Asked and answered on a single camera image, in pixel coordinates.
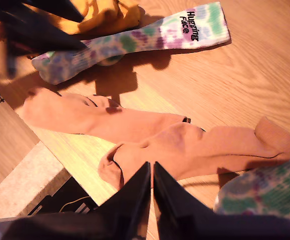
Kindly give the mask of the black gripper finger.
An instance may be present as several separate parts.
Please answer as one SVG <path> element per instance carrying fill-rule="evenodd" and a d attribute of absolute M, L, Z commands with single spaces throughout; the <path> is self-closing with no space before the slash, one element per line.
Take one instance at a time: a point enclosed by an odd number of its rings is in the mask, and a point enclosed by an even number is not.
<path fill-rule="evenodd" d="M 150 199 L 151 166 L 145 162 L 126 184 L 101 206 L 96 213 L 114 222 L 136 221 Z"/>
<path fill-rule="evenodd" d="M 214 240 L 214 213 L 187 192 L 158 162 L 153 190 L 161 240 Z"/>
<path fill-rule="evenodd" d="M 0 22 L 7 41 L 20 44 L 29 52 L 73 51 L 87 47 L 25 4 L 0 4 Z"/>
<path fill-rule="evenodd" d="M 70 0 L 23 0 L 22 3 L 74 22 L 84 19 Z"/>

